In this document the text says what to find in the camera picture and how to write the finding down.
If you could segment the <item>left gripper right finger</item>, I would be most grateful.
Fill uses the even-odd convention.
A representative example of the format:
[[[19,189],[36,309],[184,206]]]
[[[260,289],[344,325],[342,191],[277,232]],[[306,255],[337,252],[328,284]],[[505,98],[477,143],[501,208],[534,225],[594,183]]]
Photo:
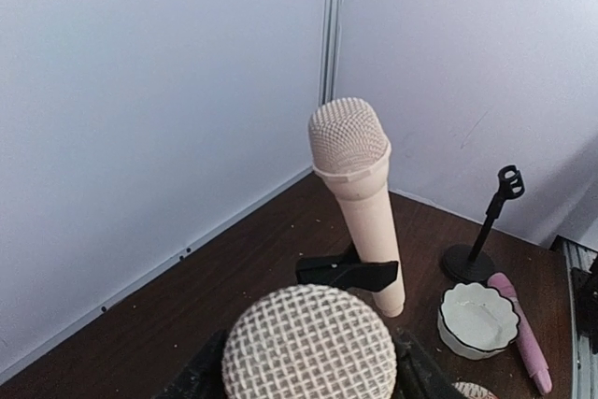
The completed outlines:
[[[460,398],[461,393],[453,386],[434,358],[408,330],[394,331],[397,358],[395,398]]]

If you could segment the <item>pink microphone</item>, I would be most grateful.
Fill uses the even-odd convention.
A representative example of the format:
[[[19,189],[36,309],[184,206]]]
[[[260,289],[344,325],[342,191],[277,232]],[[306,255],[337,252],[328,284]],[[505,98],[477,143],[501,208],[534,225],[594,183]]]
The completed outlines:
[[[520,305],[518,294],[510,279],[504,273],[495,273],[488,279],[488,285],[496,289],[513,305],[520,318],[519,335],[516,339],[521,359],[530,379],[534,382],[540,395],[552,392],[553,383],[549,373],[548,362],[541,350],[532,327]]]

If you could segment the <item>cream microphone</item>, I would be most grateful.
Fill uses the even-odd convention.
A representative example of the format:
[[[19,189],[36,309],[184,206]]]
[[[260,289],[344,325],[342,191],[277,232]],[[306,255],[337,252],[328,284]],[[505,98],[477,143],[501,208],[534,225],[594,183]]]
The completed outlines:
[[[390,398],[396,351],[382,318],[358,297],[296,285],[240,315],[221,377],[229,398]]]
[[[361,98],[332,100],[308,122],[313,169],[335,196],[360,259],[399,262],[388,178],[392,144]]]

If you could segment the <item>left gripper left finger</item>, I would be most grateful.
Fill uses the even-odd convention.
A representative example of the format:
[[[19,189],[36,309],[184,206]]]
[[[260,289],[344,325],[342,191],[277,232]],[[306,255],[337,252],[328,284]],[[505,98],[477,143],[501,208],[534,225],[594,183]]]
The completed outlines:
[[[154,395],[160,399],[212,399],[225,398],[221,367],[224,345],[228,333],[219,330],[191,358],[162,391]]]

